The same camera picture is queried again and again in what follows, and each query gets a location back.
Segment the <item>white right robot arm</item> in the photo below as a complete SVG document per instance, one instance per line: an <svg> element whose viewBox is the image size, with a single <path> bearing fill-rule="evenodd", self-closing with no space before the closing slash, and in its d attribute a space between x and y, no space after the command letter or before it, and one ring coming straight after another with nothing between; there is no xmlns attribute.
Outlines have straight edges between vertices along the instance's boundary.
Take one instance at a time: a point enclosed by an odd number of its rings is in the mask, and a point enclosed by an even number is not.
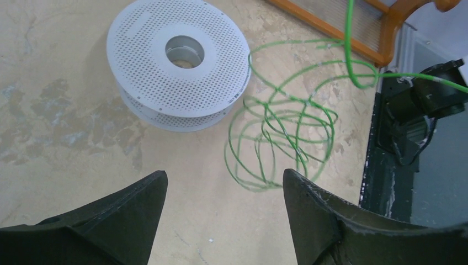
<svg viewBox="0 0 468 265"><path fill-rule="evenodd" d="M415 162L429 145L439 119L465 111L463 59L438 63L420 73L384 73L377 145L401 166Z"/></svg>

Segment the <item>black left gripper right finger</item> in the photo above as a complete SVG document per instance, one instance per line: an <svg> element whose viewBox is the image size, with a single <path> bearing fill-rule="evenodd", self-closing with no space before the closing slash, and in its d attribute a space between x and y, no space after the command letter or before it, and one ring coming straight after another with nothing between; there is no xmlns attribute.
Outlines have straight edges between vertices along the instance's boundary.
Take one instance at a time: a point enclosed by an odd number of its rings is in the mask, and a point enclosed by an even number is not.
<svg viewBox="0 0 468 265"><path fill-rule="evenodd" d="M283 193L298 264L466 264L467 223L431 228L389 219L293 169Z"/></svg>

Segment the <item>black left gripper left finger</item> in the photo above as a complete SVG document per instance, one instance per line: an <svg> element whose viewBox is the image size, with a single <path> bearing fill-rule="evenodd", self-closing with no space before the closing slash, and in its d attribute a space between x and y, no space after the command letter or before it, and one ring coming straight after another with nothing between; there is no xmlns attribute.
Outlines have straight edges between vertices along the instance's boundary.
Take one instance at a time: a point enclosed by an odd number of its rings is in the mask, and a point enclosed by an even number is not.
<svg viewBox="0 0 468 265"><path fill-rule="evenodd" d="M1 229L2 264L147 264L168 177L134 184L35 225Z"/></svg>

